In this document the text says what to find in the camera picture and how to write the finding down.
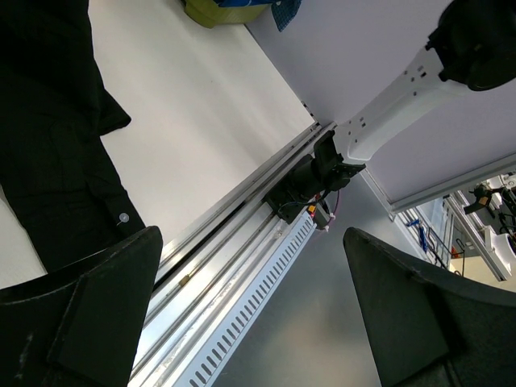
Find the green plastic basket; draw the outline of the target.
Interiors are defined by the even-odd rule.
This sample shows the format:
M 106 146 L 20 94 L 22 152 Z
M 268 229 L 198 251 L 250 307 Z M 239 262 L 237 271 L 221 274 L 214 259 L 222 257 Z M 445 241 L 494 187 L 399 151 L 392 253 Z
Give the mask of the green plastic basket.
M 206 0 L 186 0 L 183 3 L 185 13 L 205 28 L 250 23 L 269 8 L 269 5 L 220 7 L 215 1 Z

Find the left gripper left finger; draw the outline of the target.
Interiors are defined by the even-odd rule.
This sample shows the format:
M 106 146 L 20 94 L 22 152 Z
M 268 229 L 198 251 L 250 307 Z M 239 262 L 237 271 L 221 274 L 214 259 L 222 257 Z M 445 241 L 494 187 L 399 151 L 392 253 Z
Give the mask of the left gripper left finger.
M 126 386 L 160 263 L 147 227 L 1 291 L 3 386 Z

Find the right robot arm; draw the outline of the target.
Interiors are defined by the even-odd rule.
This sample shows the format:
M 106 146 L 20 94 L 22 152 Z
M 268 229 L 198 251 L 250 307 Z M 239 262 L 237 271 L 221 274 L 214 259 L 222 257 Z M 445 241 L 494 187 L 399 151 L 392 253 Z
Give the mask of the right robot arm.
M 453 98 L 515 78 L 515 3 L 453 1 L 406 69 L 346 123 L 327 130 L 265 196 L 291 223 L 365 168 L 394 136 Z

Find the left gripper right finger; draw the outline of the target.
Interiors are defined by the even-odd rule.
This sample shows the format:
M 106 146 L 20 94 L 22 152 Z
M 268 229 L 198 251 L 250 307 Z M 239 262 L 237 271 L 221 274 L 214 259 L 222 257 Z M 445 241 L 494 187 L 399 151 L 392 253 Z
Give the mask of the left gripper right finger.
M 357 228 L 343 247 L 383 386 L 513 386 L 515 294 Z

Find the light blue checked shirt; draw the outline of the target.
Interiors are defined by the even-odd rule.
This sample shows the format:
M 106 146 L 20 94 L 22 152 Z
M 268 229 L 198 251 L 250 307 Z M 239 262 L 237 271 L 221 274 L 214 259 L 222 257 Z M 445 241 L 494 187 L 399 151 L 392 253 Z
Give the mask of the light blue checked shirt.
M 279 32 L 284 31 L 297 15 L 302 0 L 280 0 L 271 5 L 274 22 Z

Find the dark blue plaid shirt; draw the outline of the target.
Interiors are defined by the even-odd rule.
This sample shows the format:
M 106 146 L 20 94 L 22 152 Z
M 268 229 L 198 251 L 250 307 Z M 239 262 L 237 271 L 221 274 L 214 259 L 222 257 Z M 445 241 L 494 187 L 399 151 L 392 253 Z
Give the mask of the dark blue plaid shirt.
M 274 0 L 214 0 L 220 7 L 263 6 L 274 3 Z

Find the aluminium mounting rail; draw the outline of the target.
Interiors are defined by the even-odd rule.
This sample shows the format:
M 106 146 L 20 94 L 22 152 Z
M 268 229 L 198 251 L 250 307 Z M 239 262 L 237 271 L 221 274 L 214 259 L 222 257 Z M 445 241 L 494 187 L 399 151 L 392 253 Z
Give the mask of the aluminium mounting rail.
M 326 131 L 311 127 L 238 196 L 241 207 L 171 277 L 163 279 L 128 384 L 211 386 L 315 230 L 306 211 L 278 218 L 264 194 Z

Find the black long sleeve shirt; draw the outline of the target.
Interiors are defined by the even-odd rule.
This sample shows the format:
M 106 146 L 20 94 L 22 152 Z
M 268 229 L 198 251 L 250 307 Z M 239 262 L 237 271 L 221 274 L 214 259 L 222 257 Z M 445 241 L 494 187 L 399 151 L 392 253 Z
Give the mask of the black long sleeve shirt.
M 144 228 L 101 141 L 131 119 L 103 84 L 88 10 L 1 4 L 1 186 L 50 273 Z

